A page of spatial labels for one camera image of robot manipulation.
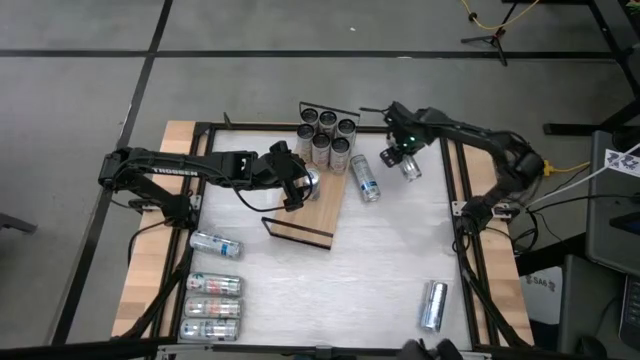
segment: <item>wooden board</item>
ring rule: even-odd
[[[286,225],[273,224],[271,225],[272,235],[281,235],[289,240],[295,239],[294,241],[331,249],[333,234],[336,232],[338,215],[342,207],[342,197],[344,196],[346,179],[346,172],[337,175],[329,170],[323,171],[320,173],[320,198],[318,200],[305,201],[304,207],[296,211],[287,212],[285,210],[278,210],[276,212],[275,219],[278,221],[294,224],[324,234],[301,230]],[[283,193],[280,198],[281,203],[284,198]]]
[[[462,182],[458,169],[456,149],[451,142],[449,143],[449,152],[451,154],[456,195],[459,199],[462,199]],[[496,183],[493,160],[486,151],[470,146],[464,146],[464,153],[469,170],[471,191],[473,195],[484,195]],[[503,221],[493,219],[489,226],[502,230],[507,234],[509,233],[507,224]],[[482,231],[480,233],[480,241],[482,242],[484,261],[487,268],[491,299],[518,335],[529,344],[533,344],[533,334],[531,333],[527,308],[522,296],[520,277],[513,257],[511,241],[503,234],[491,230]],[[468,255],[471,265],[475,269],[473,248],[469,248]],[[484,308],[475,295],[473,299],[480,342],[489,344]],[[503,346],[507,346],[502,336],[500,336],[500,343]]]
[[[169,121],[161,150],[187,153],[191,146],[194,126],[195,122]],[[455,148],[450,147],[450,150],[454,179],[456,179],[456,192],[462,194]],[[496,181],[491,157],[484,151],[468,147],[465,147],[465,155],[472,191],[474,194],[484,194]],[[178,193],[182,184],[181,178],[173,176],[155,175],[153,180],[173,193]],[[197,186],[195,183],[197,181],[192,182],[192,189]],[[160,221],[162,219],[160,216],[156,212],[145,213],[140,227]],[[506,224],[501,221],[493,220],[490,226],[508,232]],[[118,314],[114,322],[113,335],[119,335],[128,330],[158,293],[170,236],[171,229],[161,227],[150,230],[148,233],[138,237],[120,299]],[[480,237],[492,298],[507,321],[515,328],[518,335],[533,344],[511,243],[503,235],[491,231],[483,231]],[[183,243],[179,245],[179,249],[184,248],[186,235],[183,235],[181,241]],[[167,324],[171,320],[173,301],[172,295],[165,307],[165,316],[161,328],[161,334],[163,335],[168,334]],[[488,344],[484,312],[477,299],[475,308],[481,341],[484,344]]]

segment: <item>blue label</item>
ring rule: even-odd
[[[372,188],[374,186],[378,186],[378,184],[375,181],[369,181],[360,185],[360,189],[365,190],[367,188]]]

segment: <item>silver can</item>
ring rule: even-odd
[[[311,141],[311,160],[320,170],[329,167],[329,153],[331,152],[331,139],[327,134],[316,134]]]
[[[180,324],[180,337],[195,341],[236,341],[240,333],[239,320],[184,319]]]
[[[230,275],[191,273],[187,277],[187,290],[211,295],[242,295],[242,278]]]
[[[303,124],[311,125],[314,130],[318,128],[318,112],[315,109],[307,108],[302,110],[300,119],[302,119]]]
[[[380,188],[364,155],[356,155],[351,158],[351,170],[358,181],[362,199],[365,202],[377,201],[381,195]]]
[[[335,138],[331,142],[331,156],[329,158],[329,166],[331,171],[342,174],[349,165],[349,150],[351,145],[349,140],[345,138]]]
[[[191,234],[189,245],[194,250],[232,259],[239,258],[242,253],[241,242],[226,239],[218,234],[207,234],[200,230],[196,230]]]
[[[356,138],[356,123],[350,119],[340,120],[336,127],[336,137],[349,140],[349,144],[353,146],[353,140]]]
[[[239,319],[242,315],[242,300],[191,296],[184,301],[184,316],[192,318]]]
[[[309,176],[305,176],[298,180],[297,186],[309,186],[309,190],[311,194],[309,195],[309,200],[316,201],[320,198],[320,172],[317,169],[307,169],[309,176],[311,177],[311,183],[309,183]]]
[[[315,130],[313,126],[309,124],[302,124],[298,126],[296,134],[298,135],[298,143],[296,145],[296,152],[300,155],[300,158],[305,163],[311,162],[311,140]]]
[[[442,315],[444,314],[444,302],[447,298],[447,284],[434,281],[431,283],[430,288],[429,297],[420,319],[420,326],[430,331],[440,332]]]
[[[321,133],[329,135],[333,139],[335,133],[336,124],[338,123],[338,117],[333,111],[324,111],[320,114],[320,122],[318,123],[318,130]]]

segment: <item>black metal frame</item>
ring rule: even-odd
[[[518,1],[519,0],[503,0],[505,2]],[[633,79],[625,59],[628,55],[627,52],[622,52],[617,48],[615,40],[609,34],[609,28],[604,22],[602,15],[595,6],[592,0],[546,0],[545,3],[553,4],[571,4],[571,5],[589,5],[593,12],[595,20],[607,40],[610,48],[610,52],[588,52],[588,51],[528,51],[528,52],[504,52],[504,56],[511,59],[593,59],[593,60],[616,60],[623,72],[627,76],[634,94],[638,93],[640,88]],[[131,99],[130,108],[127,113],[125,124],[122,129],[122,133],[116,148],[128,145],[133,132],[133,128],[140,110],[141,102],[150,78],[153,64],[156,58],[414,58],[414,59],[498,59],[500,54],[489,51],[379,51],[379,50],[159,50],[160,42],[167,24],[167,20],[173,5],[173,0],[164,0],[163,7],[156,25],[156,29],[153,34],[153,38],[147,50],[80,50],[80,49],[64,49],[64,50],[50,50],[50,49],[0,49],[0,57],[74,57],[74,58],[144,58],[144,64],[142,66],[140,76],[136,83],[136,87]],[[617,126],[626,121],[626,118],[630,114],[636,114],[640,112],[640,100],[636,99],[625,109],[612,116],[615,121],[610,118],[605,121],[601,126]],[[234,130],[292,130],[295,125],[277,125],[275,128],[269,124],[234,124]],[[226,128],[223,124],[214,124],[210,131],[210,136],[213,138],[213,134],[216,129]],[[368,127],[359,127],[360,132],[366,132]],[[548,133],[558,133],[563,128],[562,124],[547,124],[549,128]],[[448,154],[448,148],[445,142],[441,142],[443,155]],[[451,163],[447,156],[444,156],[445,162],[445,175],[448,179],[449,197],[455,199],[455,188],[452,188],[452,174]],[[204,184],[201,182],[198,192],[204,191]],[[73,323],[73,317],[76,312],[76,308],[79,304],[82,289],[86,282],[93,256],[97,249],[99,236],[104,225],[107,211],[109,209],[110,200],[112,194],[110,192],[101,190],[97,196],[96,203],[91,212],[91,216],[83,234],[81,242],[81,251],[78,254],[78,258],[74,264],[74,275],[70,278],[67,284],[65,295],[61,301],[61,306],[58,309],[58,314],[55,316],[52,329],[51,329],[51,343],[53,345],[62,345],[66,343],[70,328]],[[171,257],[175,257],[175,250],[170,250],[173,255],[167,257],[167,260],[173,260]],[[475,312],[473,312],[473,301],[469,287],[464,283],[463,294],[465,295],[465,308],[468,314],[474,316],[468,316],[468,322],[470,327],[470,336],[473,344],[478,344],[477,322],[475,319]],[[184,297],[184,292],[179,293],[179,296]],[[172,321],[171,328],[177,329],[175,324],[176,318]],[[216,346],[224,351],[227,350],[225,346]],[[395,353],[393,350],[384,349],[380,351],[380,355],[392,355]]]

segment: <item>tripod stand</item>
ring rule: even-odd
[[[516,5],[518,5],[517,2],[514,2],[513,5],[511,5],[509,12],[507,12],[507,15],[500,23],[501,25],[504,25],[509,20],[511,14],[513,14],[513,11],[516,9]],[[471,13],[469,14],[469,21],[474,21],[474,19],[477,17],[478,14]],[[504,56],[504,51],[502,51],[502,44],[500,44],[500,38],[504,35],[505,32],[507,32],[507,30],[505,30],[503,26],[500,26],[493,35],[465,38],[461,39],[460,42],[463,44],[468,44],[475,41],[482,41],[493,46],[494,48],[498,49],[498,56],[500,57],[500,63],[502,63],[502,66],[507,66],[507,58]]]

